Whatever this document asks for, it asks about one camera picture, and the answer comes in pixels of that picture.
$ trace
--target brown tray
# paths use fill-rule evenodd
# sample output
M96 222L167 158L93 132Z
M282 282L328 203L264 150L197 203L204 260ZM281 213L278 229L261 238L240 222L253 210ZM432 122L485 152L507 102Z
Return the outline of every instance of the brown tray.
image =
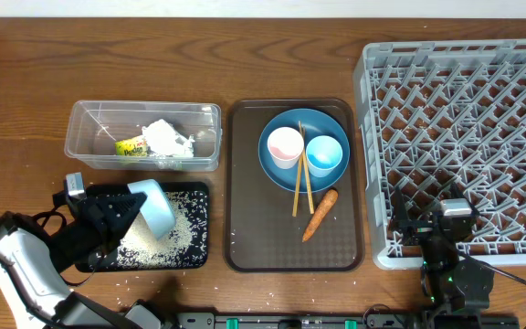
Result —
M258 140L283 111L309 108L327 113L344 129L351 146L348 167L334 187L339 198L313 238L301 242L311 215L300 195L277 186L258 159ZM239 101L228 116L225 192L225 259L236 271L350 271L364 258L363 225L352 110L337 99ZM313 194L317 206L328 190Z

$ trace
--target carrot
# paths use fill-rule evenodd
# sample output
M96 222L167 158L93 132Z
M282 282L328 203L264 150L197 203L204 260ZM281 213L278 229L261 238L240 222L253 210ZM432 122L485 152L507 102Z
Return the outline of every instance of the carrot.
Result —
M308 224L306 231L303 233L303 239L301 240L301 242L306 242L311 238L312 235L314 235L314 232L316 231L316 229L318 229L318 226L320 225L321 221L326 217L326 214L328 214L332 206L334 206L337 199L338 192L336 192L336 190L331 189L330 191L328 191L328 193L326 193L326 195L318 205L318 208L316 208L316 212L311 218L310 224Z

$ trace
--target clear plastic bin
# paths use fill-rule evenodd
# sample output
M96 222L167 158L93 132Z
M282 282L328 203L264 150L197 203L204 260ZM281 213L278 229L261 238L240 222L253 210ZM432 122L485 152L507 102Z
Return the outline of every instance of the clear plastic bin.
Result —
M95 169L213 171L222 140L215 104L157 101L78 101L72 108L64 153ZM185 137L193 135L195 157L122 156L115 142L142 134L160 119Z

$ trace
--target plate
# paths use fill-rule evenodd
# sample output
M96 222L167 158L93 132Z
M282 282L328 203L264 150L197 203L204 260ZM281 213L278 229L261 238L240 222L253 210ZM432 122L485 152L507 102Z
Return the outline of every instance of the plate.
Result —
M298 165L296 164L290 169L279 169L271 159L271 154L267 149L267 139L274 130L280 127L291 127L298 130L298 122L301 122L301 125L306 128L306 136L304 137L305 145L314 137L327 135L336 139L342 146L342 161L331 173L325 177L310 175L311 191L318 192L334 185L334 183L342 177L342 174L344 174L348 166L348 160L351 154L348 137L344 129L330 115L312 109L295 109L284 111L282 114L276 116L265 126L259 138L259 161L265 174L267 174L275 184L294 192ZM303 164L301 165L301 170L300 193L307 193L308 189L306 187L306 178L303 174Z

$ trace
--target wooden table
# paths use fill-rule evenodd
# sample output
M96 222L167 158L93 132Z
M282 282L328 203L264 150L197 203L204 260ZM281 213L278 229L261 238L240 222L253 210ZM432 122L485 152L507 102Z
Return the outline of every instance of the wooden table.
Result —
M352 70L367 43L519 37L526 37L526 20L2 18L0 215L49 210L64 175L78 171L87 184L201 180L213 201L203 268L96 274L78 292L114 310L142 298L169 312L358 314L377 302L416 311L427 302L419 272L379 270L366 223L366 258L355 271L230 270L222 251L225 156L207 174L92 170L64 155L70 109L78 100L195 101L217 103L227 114L242 99L307 97L353 106ZM363 154L358 131L356 142ZM509 270L526 278L526 267ZM86 277L73 269L64 275ZM496 277L490 297L490 312L514 313L526 324L526 287ZM14 325L0 292L0 328Z

